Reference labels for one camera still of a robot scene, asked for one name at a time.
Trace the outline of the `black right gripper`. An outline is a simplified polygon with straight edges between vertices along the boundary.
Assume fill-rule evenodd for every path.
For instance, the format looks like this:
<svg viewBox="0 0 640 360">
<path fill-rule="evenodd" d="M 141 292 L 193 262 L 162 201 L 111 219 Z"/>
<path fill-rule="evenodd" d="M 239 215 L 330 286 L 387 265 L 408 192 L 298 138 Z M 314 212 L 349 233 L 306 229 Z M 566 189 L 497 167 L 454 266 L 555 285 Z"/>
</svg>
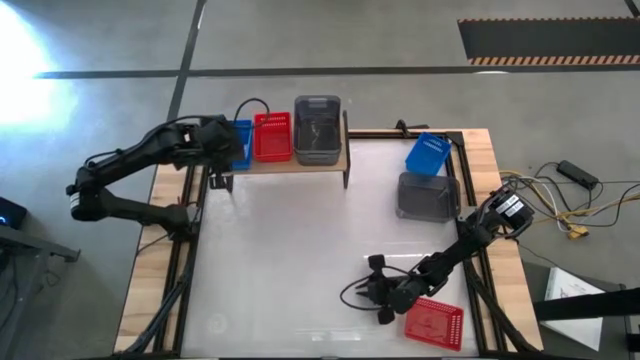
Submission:
<svg viewBox="0 0 640 360">
<path fill-rule="evenodd" d="M 357 295 L 366 298 L 367 300 L 376 303 L 376 292 L 374 286 L 376 282 L 379 280 L 386 280 L 390 278 L 386 277 L 383 273 L 383 269 L 386 266 L 385 257 L 382 254 L 371 255 L 368 257 L 369 268 L 372 270 L 372 274 L 369 276 L 369 279 L 362 282 L 361 284 L 355 287 L 356 290 L 362 290 L 367 292 L 357 292 Z M 380 325 L 388 325 L 395 320 L 395 311 L 393 310 L 391 304 L 391 295 L 389 302 L 384 306 L 378 305 L 379 309 L 377 310 L 378 322 Z"/>
</svg>

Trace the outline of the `wooden shelf with black legs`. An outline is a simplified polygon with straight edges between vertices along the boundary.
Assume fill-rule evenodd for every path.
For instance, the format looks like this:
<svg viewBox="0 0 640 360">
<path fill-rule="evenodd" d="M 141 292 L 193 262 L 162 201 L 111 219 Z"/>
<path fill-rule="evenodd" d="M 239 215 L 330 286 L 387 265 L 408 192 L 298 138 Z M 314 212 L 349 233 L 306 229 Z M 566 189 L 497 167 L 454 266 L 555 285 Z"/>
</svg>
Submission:
<svg viewBox="0 0 640 360">
<path fill-rule="evenodd" d="M 347 122 L 347 112 L 343 111 L 340 119 L 341 129 L 341 154 L 339 161 L 334 166 L 302 166 L 296 160 L 293 154 L 291 160 L 286 163 L 259 163 L 254 160 L 252 147 L 251 168 L 245 171 L 233 171 L 220 173 L 219 175 L 210 175 L 208 185 L 210 189 L 226 189 L 229 193 L 233 192 L 233 177 L 235 175 L 259 175 L 259 174 L 278 174 L 278 173 L 302 173 L 302 172 L 338 172 L 343 174 L 344 188 L 348 188 L 350 173 L 350 149 L 349 149 L 349 131 Z"/>
</svg>

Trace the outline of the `white glossy table sheet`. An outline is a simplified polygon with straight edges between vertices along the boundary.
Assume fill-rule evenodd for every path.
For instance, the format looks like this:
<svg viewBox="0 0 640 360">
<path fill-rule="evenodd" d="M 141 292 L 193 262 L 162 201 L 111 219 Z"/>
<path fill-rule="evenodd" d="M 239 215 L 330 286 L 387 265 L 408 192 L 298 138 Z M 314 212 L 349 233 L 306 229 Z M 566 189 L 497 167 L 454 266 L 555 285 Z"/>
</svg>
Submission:
<svg viewBox="0 0 640 360">
<path fill-rule="evenodd" d="M 181 353 L 187 358 L 442 357 L 380 325 L 351 283 L 448 248 L 453 223 L 401 219 L 396 187 L 409 140 L 357 140 L 338 173 L 245 175 L 207 195 Z"/>
</svg>

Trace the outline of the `black clamp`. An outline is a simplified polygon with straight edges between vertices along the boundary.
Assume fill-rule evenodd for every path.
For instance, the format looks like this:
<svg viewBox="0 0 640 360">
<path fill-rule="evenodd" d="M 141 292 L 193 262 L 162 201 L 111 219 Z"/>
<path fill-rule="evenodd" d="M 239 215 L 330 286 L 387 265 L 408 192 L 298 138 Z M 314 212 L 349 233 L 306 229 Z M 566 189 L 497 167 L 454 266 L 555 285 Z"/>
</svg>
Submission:
<svg viewBox="0 0 640 360">
<path fill-rule="evenodd" d="M 394 127 L 395 130 L 400 131 L 400 135 L 404 139 L 417 138 L 423 130 L 430 129 L 427 124 L 420 125 L 408 125 L 403 119 L 399 119 Z"/>
</svg>

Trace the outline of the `white paper sheet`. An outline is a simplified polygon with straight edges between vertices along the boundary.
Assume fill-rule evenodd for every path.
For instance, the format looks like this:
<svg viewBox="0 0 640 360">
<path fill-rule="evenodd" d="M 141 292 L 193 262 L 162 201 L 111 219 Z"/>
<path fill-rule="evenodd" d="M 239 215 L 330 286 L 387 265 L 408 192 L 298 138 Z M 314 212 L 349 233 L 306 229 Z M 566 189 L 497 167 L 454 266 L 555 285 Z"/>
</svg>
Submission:
<svg viewBox="0 0 640 360">
<path fill-rule="evenodd" d="M 545 301 L 582 295 L 602 294 L 603 290 L 559 268 L 552 267 L 544 295 Z M 603 318 L 541 321 L 541 324 L 592 350 L 600 348 Z"/>
</svg>

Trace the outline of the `gray metal stand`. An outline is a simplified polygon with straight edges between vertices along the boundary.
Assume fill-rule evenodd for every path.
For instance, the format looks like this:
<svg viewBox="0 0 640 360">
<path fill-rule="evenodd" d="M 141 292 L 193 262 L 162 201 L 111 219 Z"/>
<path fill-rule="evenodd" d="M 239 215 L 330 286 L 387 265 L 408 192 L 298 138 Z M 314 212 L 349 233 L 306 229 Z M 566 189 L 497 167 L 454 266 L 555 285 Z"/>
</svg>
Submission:
<svg viewBox="0 0 640 360">
<path fill-rule="evenodd" d="M 79 249 L 0 226 L 0 360 L 12 360 L 51 256 L 76 262 Z"/>
</svg>

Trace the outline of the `black device with blue light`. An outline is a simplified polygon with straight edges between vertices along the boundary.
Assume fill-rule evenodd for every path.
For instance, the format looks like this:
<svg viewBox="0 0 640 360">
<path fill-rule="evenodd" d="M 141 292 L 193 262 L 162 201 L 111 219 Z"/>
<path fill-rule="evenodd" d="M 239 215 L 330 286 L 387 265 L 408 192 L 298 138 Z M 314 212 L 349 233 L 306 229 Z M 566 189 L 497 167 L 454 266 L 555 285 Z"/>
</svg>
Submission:
<svg viewBox="0 0 640 360">
<path fill-rule="evenodd" d="M 0 226 L 19 230 L 27 213 L 28 211 L 25 207 L 0 197 Z"/>
</svg>

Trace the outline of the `black flat bar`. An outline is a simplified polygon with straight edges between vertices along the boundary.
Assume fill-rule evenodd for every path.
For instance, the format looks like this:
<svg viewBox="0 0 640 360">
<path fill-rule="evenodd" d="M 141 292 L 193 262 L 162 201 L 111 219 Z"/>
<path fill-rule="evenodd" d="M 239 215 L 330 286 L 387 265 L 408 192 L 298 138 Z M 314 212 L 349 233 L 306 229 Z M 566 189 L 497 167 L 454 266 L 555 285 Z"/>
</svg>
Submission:
<svg viewBox="0 0 640 360">
<path fill-rule="evenodd" d="M 640 315 L 640 288 L 534 303 L 539 321 Z"/>
</svg>

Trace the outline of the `black power adapter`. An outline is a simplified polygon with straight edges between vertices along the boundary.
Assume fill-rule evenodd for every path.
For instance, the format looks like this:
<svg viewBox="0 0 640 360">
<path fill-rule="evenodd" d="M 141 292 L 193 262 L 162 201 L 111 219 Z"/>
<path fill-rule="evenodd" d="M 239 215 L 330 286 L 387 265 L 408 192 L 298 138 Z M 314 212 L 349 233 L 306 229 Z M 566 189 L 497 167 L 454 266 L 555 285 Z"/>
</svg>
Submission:
<svg viewBox="0 0 640 360">
<path fill-rule="evenodd" d="M 556 171 L 587 190 L 593 190 L 599 183 L 597 177 L 567 160 L 560 161 Z"/>
</svg>

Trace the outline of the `dark gray side cabinet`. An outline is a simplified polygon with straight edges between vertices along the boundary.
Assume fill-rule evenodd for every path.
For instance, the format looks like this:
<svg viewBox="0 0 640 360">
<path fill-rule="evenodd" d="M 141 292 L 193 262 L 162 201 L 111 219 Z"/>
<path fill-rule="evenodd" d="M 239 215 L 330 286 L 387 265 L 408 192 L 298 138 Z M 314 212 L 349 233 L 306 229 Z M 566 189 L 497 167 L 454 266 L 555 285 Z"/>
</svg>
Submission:
<svg viewBox="0 0 640 360">
<path fill-rule="evenodd" d="M 543 301 L 550 268 L 524 262 L 524 272 L 533 302 Z M 629 316 L 603 319 L 599 351 L 588 348 L 542 324 L 538 325 L 544 351 L 547 354 L 590 360 L 635 360 L 627 349 L 626 337 L 633 330 Z"/>
</svg>

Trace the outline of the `black hazard-striped floor mat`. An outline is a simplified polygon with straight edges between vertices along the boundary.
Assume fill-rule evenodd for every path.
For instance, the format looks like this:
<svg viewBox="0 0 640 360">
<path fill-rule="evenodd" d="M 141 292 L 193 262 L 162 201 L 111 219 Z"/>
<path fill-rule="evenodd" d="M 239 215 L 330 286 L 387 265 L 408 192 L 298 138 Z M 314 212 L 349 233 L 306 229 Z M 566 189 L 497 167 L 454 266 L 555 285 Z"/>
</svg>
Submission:
<svg viewBox="0 0 640 360">
<path fill-rule="evenodd" d="M 457 25 L 472 65 L 640 65 L 640 18 L 486 18 Z"/>
</svg>

